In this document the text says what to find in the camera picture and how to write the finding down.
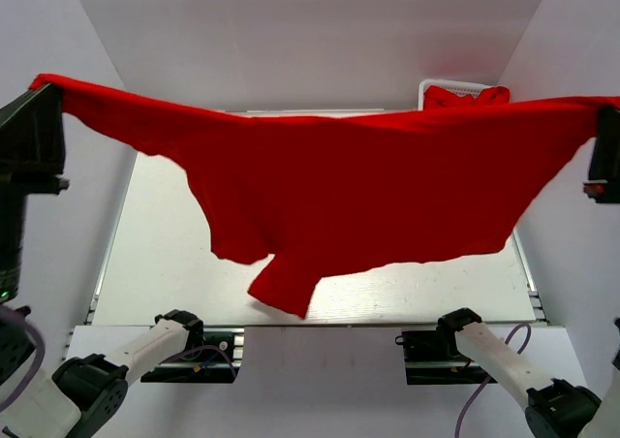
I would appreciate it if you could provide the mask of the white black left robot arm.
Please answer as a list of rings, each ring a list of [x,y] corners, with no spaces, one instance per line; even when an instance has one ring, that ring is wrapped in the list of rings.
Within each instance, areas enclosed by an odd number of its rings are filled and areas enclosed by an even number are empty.
[[[91,437],[117,412],[128,388],[159,364],[180,359],[203,323],[172,310],[110,355],[43,368],[46,345],[30,309],[7,303],[18,293],[25,211],[31,195],[58,195],[65,140],[60,87],[46,83],[1,109],[1,421],[9,437]]]

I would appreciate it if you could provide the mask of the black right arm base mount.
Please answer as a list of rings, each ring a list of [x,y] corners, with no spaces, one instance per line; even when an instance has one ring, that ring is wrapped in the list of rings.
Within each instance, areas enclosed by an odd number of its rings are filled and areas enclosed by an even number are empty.
[[[456,350],[453,332],[406,330],[394,342],[403,351],[410,386],[480,385],[487,378],[478,363]]]

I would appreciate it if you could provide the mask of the red t-shirt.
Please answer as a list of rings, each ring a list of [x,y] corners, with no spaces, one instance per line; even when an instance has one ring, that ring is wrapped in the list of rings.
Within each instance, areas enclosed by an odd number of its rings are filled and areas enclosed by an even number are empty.
[[[249,117],[41,74],[63,110],[173,161],[217,257],[265,267],[259,302],[304,317],[319,281],[501,251],[615,96],[352,117]]]

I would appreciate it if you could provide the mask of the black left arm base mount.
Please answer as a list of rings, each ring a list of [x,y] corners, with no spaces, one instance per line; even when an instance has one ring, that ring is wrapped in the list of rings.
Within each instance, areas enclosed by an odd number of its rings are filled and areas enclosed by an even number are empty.
[[[201,339],[189,341],[183,357],[168,360],[140,379],[145,384],[232,384],[239,373],[243,328],[207,327]]]

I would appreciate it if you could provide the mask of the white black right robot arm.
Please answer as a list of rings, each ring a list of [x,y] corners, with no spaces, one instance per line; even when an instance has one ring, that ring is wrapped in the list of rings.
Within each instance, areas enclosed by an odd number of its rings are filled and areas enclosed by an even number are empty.
[[[596,142],[584,193],[598,204],[619,203],[619,110],[600,109]],[[516,401],[536,437],[617,437],[619,435],[619,358],[604,398],[553,378],[514,351],[510,336],[497,337],[481,317],[461,308],[438,319],[450,354],[477,363]]]

